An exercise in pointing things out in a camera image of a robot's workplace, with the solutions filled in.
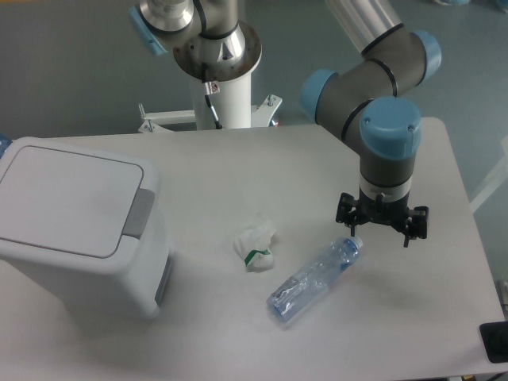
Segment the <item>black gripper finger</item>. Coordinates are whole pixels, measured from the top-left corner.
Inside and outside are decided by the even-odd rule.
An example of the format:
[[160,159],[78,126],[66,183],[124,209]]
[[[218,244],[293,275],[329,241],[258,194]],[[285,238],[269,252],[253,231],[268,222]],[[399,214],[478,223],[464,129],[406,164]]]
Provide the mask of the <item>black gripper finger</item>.
[[406,207],[401,214],[398,227],[403,234],[403,247],[408,248],[410,241],[426,239],[428,236],[429,207],[416,206],[413,209]]
[[364,223],[364,216],[357,209],[359,201],[347,193],[342,193],[337,206],[336,222],[350,229],[350,236],[356,235],[356,227]]

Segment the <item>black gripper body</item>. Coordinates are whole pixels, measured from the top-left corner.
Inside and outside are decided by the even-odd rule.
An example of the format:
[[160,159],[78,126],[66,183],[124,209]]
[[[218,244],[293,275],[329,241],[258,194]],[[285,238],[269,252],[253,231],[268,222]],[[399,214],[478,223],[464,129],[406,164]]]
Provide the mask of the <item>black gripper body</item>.
[[379,225],[396,225],[409,217],[407,206],[410,194],[396,201],[387,201],[387,197],[380,194],[375,198],[360,192],[356,206],[356,222],[360,225],[371,222]]

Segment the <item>silver blue-jointed robot arm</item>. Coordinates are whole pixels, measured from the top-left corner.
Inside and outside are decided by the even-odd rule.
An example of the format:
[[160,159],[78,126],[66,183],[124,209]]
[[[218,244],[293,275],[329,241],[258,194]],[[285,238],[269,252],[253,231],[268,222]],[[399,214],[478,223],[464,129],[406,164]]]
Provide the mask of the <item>silver blue-jointed robot arm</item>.
[[[331,1],[329,8],[362,55],[352,70],[314,72],[302,108],[360,156],[360,195],[392,203],[410,192],[421,141],[418,108],[403,95],[432,76],[441,49],[406,29],[387,1]],[[141,1],[129,18],[155,55],[171,52],[197,84],[249,80],[260,62],[257,33],[235,1]]]

